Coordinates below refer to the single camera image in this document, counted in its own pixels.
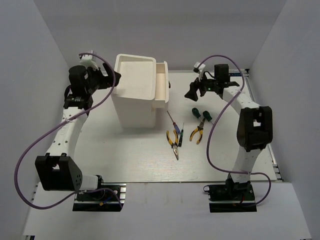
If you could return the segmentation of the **green stubby screwdriver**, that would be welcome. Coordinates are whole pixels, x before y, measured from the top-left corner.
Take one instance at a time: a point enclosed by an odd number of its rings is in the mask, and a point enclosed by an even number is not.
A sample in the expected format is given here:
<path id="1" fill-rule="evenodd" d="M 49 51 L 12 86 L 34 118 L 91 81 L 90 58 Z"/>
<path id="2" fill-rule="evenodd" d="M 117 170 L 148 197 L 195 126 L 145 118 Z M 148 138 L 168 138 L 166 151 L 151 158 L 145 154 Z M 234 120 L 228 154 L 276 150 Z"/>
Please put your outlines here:
<path id="1" fill-rule="evenodd" d="M 211 117 L 211 115 L 210 115 L 210 113 L 207 111 L 207 110 L 205 110 L 203 113 L 202 113 L 202 115 L 203 115 L 203 117 L 209 122 L 209 123 L 211 123 L 212 125 L 214 125 L 214 122 L 212 121 L 212 117 Z"/>
<path id="2" fill-rule="evenodd" d="M 196 117 L 197 119 L 199 119 L 201 117 L 201 114 L 200 114 L 199 110 L 196 107 L 193 107 L 191 112 L 192 112 L 192 115 L 194 117 Z"/>

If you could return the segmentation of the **black green precision screwdriver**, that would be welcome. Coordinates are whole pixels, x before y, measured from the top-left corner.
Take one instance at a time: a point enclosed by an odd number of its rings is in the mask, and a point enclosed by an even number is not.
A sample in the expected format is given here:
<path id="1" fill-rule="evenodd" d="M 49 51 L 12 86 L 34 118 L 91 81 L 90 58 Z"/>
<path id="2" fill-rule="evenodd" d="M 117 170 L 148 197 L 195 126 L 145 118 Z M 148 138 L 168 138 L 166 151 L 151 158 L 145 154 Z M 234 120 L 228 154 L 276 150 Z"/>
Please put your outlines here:
<path id="1" fill-rule="evenodd" d="M 181 147 L 182 146 L 182 143 L 183 143 L 183 136 L 184 136 L 184 124 L 182 124 L 182 129 L 180 131 L 180 137 L 179 137 L 179 141 L 178 141 L 178 147 Z"/>

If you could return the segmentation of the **yellow long-nose pliers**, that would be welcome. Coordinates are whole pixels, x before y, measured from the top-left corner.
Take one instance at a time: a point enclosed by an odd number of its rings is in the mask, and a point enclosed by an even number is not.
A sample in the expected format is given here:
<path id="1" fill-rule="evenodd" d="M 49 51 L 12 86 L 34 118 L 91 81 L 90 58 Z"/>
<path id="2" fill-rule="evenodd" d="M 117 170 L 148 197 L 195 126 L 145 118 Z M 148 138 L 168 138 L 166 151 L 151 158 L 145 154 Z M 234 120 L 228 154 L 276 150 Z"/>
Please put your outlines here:
<path id="1" fill-rule="evenodd" d="M 170 131 L 167 130 L 166 131 L 166 139 L 168 141 L 168 143 L 170 144 L 172 150 L 173 150 L 173 153 L 174 153 L 174 156 L 176 158 L 176 160 L 178 161 L 179 160 L 179 151 L 178 151 L 178 133 L 176 130 L 173 131 L 173 134 L 174 134 L 174 139 L 171 140 L 170 138 Z"/>

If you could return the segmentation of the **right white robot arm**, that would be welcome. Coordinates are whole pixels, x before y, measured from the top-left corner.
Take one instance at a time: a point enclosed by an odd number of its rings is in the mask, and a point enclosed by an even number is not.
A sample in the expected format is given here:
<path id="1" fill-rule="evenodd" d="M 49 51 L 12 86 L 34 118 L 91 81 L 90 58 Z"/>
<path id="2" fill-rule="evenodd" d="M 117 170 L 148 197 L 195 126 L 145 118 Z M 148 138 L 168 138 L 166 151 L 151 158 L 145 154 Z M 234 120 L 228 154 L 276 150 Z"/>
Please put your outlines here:
<path id="1" fill-rule="evenodd" d="M 251 180 L 250 173 L 263 149 L 273 139 L 273 114 L 269 106 L 260 106 L 244 92 L 244 83 L 231 81 L 228 64 L 216 64 L 214 76 L 207 78 L 205 65 L 196 62 L 194 72 L 198 77 L 189 85 L 185 98 L 197 101 L 198 95 L 203 97 L 206 92 L 216 93 L 227 102 L 239 115 L 236 138 L 239 150 L 229 178 L 232 183 L 225 188 L 226 195 L 236 200 L 244 193 L 242 184 Z"/>

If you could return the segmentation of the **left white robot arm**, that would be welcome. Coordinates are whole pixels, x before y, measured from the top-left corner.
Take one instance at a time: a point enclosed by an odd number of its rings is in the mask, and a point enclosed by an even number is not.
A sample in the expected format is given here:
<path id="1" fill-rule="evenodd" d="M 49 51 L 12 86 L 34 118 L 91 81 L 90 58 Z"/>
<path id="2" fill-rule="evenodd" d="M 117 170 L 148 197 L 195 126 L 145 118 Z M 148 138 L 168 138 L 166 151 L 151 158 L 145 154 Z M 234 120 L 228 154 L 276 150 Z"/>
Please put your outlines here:
<path id="1" fill-rule="evenodd" d="M 70 85 L 64 93 L 63 125 L 58 128 L 45 155 L 35 160 L 40 182 L 46 191 L 88 191 L 96 200 L 105 196 L 102 177 L 84 175 L 74 160 L 80 132 L 93 105 L 93 94 L 117 86 L 121 77 L 108 64 L 104 63 L 103 68 L 106 75 L 99 67 L 84 65 L 73 66 L 68 71 Z"/>

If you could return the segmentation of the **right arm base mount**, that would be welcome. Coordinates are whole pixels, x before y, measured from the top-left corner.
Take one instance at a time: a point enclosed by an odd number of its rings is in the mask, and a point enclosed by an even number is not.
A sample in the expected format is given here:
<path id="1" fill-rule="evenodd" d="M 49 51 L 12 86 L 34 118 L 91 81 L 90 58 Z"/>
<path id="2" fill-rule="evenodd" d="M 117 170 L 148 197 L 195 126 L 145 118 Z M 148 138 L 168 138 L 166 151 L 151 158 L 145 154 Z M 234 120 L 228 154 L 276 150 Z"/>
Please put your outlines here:
<path id="1" fill-rule="evenodd" d="M 226 184 L 205 185 L 203 191 L 208 194 L 210 213 L 254 213 L 257 205 L 253 187 L 228 192 Z"/>

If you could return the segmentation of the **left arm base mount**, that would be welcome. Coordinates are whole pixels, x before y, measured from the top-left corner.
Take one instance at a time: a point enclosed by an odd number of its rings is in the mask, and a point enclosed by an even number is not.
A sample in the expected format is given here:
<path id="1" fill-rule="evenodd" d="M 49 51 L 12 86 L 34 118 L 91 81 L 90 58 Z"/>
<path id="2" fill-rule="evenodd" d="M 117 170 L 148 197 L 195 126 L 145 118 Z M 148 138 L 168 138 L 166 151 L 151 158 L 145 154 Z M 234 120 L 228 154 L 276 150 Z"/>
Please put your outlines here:
<path id="1" fill-rule="evenodd" d="M 102 183 L 103 190 L 77 194 L 73 212 L 120 212 L 125 204 L 126 183 Z"/>

